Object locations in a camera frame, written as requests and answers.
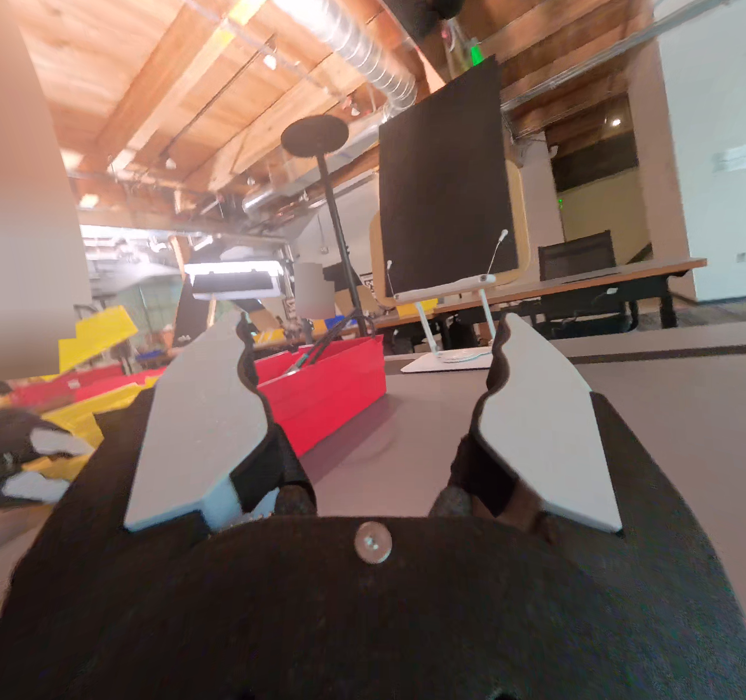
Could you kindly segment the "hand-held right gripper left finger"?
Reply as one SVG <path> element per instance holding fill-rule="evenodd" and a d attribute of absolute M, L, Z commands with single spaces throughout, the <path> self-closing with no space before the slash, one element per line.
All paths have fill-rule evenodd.
<path fill-rule="evenodd" d="M 268 439 L 269 416 L 239 378 L 239 321 L 224 315 L 156 382 L 124 518 L 130 532 L 192 513 L 219 531 L 243 515 L 230 476 Z"/>

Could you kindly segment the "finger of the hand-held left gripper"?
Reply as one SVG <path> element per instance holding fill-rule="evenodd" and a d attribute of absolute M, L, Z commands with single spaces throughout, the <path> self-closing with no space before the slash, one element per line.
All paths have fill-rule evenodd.
<path fill-rule="evenodd" d="M 95 451 L 85 440 L 59 428 L 51 429 L 41 426 L 32 428 L 29 433 L 29 443 L 35 454 L 34 459 L 89 457 Z"/>
<path fill-rule="evenodd" d="M 56 505 L 70 482 L 46 478 L 35 471 L 18 471 L 2 478 L 1 506 Z"/>

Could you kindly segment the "red plastic bin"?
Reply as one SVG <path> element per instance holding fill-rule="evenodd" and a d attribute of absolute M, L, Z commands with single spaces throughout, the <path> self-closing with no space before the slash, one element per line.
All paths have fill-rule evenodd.
<path fill-rule="evenodd" d="M 267 398 L 295 454 L 302 457 L 361 414 L 387 391 L 381 336 L 331 342 L 314 363 L 287 370 L 310 351 L 283 351 L 256 361 L 258 389 Z"/>
<path fill-rule="evenodd" d="M 1 407 L 52 410 L 94 398 L 131 384 L 149 386 L 160 377 L 165 367 L 125 375 L 122 367 L 113 363 L 106 367 L 71 371 L 54 377 L 24 380 L 2 394 Z"/>

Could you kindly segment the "black office chair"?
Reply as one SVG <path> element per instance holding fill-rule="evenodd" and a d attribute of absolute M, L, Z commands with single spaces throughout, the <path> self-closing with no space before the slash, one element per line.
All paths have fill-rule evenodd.
<path fill-rule="evenodd" d="M 616 266 L 609 230 L 538 249 L 539 278 L 549 281 Z M 540 298 L 544 321 L 537 331 L 548 340 L 594 337 L 631 332 L 639 323 L 636 303 L 608 294 L 609 287 L 592 287 Z"/>

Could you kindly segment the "black round-headed stand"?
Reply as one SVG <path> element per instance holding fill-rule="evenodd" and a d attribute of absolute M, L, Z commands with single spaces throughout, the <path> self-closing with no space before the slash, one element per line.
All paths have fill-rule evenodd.
<path fill-rule="evenodd" d="M 359 334 L 368 337 L 366 317 L 363 313 L 357 283 L 350 262 L 349 250 L 342 230 L 341 219 L 333 194 L 333 185 L 328 171 L 326 156 L 341 149 L 349 139 L 349 128 L 340 118 L 322 114 L 305 117 L 288 126 L 281 135 L 281 145 L 294 157 L 314 158 L 324 188 L 325 200 L 330 211 L 338 250 L 341 257 L 345 281 L 353 304 L 353 316 L 357 317 Z"/>

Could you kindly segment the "silver ventilation duct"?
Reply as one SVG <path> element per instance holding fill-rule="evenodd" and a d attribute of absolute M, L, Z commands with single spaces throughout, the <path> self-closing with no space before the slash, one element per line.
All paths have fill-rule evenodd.
<path fill-rule="evenodd" d="M 294 192 L 284 192 L 275 185 L 268 184 L 247 192 L 240 202 L 240 210 L 247 216 L 264 209 L 272 214 L 278 214 L 286 208 L 293 209 L 298 206 L 307 208 L 312 203 L 323 199 L 324 196 L 321 182 L 313 183 Z"/>
<path fill-rule="evenodd" d="M 415 77 L 337 0 L 274 0 L 387 98 L 394 117 L 415 105 Z"/>

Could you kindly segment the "white metal stand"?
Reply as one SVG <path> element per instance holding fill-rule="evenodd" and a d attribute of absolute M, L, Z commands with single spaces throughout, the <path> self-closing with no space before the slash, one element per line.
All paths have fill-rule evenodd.
<path fill-rule="evenodd" d="M 425 289 L 416 289 L 400 293 L 393 293 L 397 305 L 414 304 L 421 325 L 424 329 L 427 344 L 431 351 L 428 354 L 408 363 L 403 372 L 410 374 L 424 374 L 430 372 L 448 372 L 466 369 L 488 369 L 492 362 L 492 353 L 487 348 L 474 349 L 438 349 L 433 332 L 425 315 L 423 302 L 432 299 L 456 295 L 467 291 L 476 291 L 480 295 L 480 301 L 484 314 L 490 327 L 491 339 L 496 336 L 494 320 L 490 312 L 490 305 L 486 297 L 486 288 L 496 285 L 495 274 L 483 273 L 470 278 L 462 278 L 452 283 L 434 286 Z"/>

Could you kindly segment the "wooden office desk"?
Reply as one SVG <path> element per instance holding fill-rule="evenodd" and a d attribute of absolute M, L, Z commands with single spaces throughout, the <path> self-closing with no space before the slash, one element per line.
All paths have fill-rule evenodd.
<path fill-rule="evenodd" d="M 662 313 L 666 314 L 665 327 L 672 328 L 676 326 L 676 313 L 673 309 L 668 278 L 681 278 L 694 269 L 706 266 L 708 266 L 708 260 L 705 257 L 689 257 L 678 260 L 644 260 L 639 263 L 625 264 L 615 268 L 586 272 L 578 276 L 554 278 L 523 285 L 512 283 L 506 286 L 499 286 L 493 289 L 492 293 L 488 294 L 486 299 L 491 308 L 499 309 L 499 307 L 505 304 L 531 301 L 539 299 L 542 296 L 587 290 L 593 287 L 604 287 L 606 289 L 611 287 L 620 288 L 622 283 L 629 281 L 656 278 L 662 281 L 660 287 L 662 294 L 655 293 L 653 297 L 659 299 Z"/>

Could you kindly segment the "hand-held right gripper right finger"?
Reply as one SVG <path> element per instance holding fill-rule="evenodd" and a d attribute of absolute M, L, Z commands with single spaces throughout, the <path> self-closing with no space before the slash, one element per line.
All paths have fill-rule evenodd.
<path fill-rule="evenodd" d="M 496 382 L 472 431 L 550 515 L 604 533 L 623 530 L 592 391 L 574 365 L 515 313 L 493 344 Z"/>

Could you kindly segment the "yellow plastic bin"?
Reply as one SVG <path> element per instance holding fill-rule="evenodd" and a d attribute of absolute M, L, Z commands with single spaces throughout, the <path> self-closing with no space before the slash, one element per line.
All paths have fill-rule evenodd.
<path fill-rule="evenodd" d="M 62 375 L 135 336 L 138 329 L 122 305 L 109 307 L 75 324 L 75 336 L 59 340 Z"/>
<path fill-rule="evenodd" d="M 98 425 L 98 416 L 130 406 L 142 391 L 153 388 L 158 379 L 158 376 L 149 377 L 144 384 L 127 384 L 43 414 L 42 419 L 75 437 L 73 451 L 69 452 L 69 457 L 61 457 L 61 452 L 55 451 L 41 454 L 38 459 L 23 463 L 21 469 L 41 474 L 48 479 L 72 481 L 104 439 Z"/>

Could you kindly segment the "white softbox light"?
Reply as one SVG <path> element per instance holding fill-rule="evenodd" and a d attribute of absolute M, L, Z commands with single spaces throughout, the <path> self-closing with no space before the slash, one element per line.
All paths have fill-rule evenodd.
<path fill-rule="evenodd" d="M 196 300 L 261 300 L 285 296 L 284 268 L 276 260 L 220 261 L 185 266 Z"/>

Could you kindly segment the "black square panel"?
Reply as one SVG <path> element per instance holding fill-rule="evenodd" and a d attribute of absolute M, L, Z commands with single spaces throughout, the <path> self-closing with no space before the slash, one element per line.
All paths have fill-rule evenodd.
<path fill-rule="evenodd" d="M 379 131 L 386 295 L 518 267 L 494 56 Z"/>

